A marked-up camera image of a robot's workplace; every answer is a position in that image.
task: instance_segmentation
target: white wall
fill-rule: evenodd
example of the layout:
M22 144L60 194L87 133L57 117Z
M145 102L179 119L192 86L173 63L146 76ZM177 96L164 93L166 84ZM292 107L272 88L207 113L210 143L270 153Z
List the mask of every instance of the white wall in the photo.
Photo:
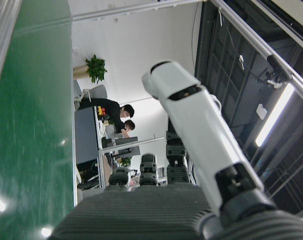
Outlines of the white wall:
M108 4L123 7L128 4L144 4L156 0L68 0L72 15L108 8ZM179 5L160 10L131 15L107 17L97 21L72 24L73 67L85 64L84 59L93 54L105 59L104 84L108 98L120 105L132 102L135 115L132 120L136 129L129 133L145 140L165 136L167 115L158 101L145 91L141 77L161 60L175 60L194 74L192 59L196 59L200 25L201 3L198 6L194 30L193 22L197 3ZM95 85L87 79L79 79L81 88ZM157 166L164 167L166 141L148 143L140 147L141 153L156 153ZM138 169L133 158L132 169Z

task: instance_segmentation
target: person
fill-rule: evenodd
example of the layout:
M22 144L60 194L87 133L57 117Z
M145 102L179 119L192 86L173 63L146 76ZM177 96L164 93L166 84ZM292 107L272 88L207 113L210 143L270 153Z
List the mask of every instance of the person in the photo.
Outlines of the person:
M116 128L116 133L122 133L125 138L129 138L125 129L125 124L121 121L121 118L133 117L135 110L130 104L126 104L120 107L119 103L106 98L83 98L79 104L79 110L100 106L105 109L105 112L109 115L109 119L113 121Z
M130 119L126 120L124 122L124 125L125 125L124 129L127 134L128 134L128 132L135 129L135 123ZM112 139L112 142L114 142L115 139L122 139L125 137L125 135L122 132L121 133L114 132L114 134L112 132L110 132L108 136Z

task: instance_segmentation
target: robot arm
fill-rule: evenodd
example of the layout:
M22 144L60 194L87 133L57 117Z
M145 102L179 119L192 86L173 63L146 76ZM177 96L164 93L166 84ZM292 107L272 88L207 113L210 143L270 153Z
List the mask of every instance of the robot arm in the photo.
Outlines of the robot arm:
M259 202L272 208L273 204L263 194L262 182L243 155L216 103L196 78L178 63L165 61L152 67L142 82L146 91L167 111L217 216L227 202L245 193L249 193L247 198L252 203L241 203L247 210L259 206ZM238 216L243 212L232 214Z

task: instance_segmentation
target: lamp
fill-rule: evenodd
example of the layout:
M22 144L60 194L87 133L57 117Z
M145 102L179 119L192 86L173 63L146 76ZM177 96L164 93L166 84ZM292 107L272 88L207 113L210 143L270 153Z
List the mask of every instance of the lamp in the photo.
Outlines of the lamp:
M255 142L258 147L260 147L264 143L266 137L268 136L269 132L271 131L278 117L281 115L283 109L285 108L286 104L291 98L293 92L294 92L293 85L288 83L256 138Z

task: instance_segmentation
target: desk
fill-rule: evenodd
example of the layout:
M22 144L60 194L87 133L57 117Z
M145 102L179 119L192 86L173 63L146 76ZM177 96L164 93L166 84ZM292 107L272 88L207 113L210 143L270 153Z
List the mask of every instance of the desk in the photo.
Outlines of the desk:
M75 112L75 146L76 164L97 159L99 187L106 187L105 170L109 168L104 161L102 137L105 136L104 125L98 120L95 106Z

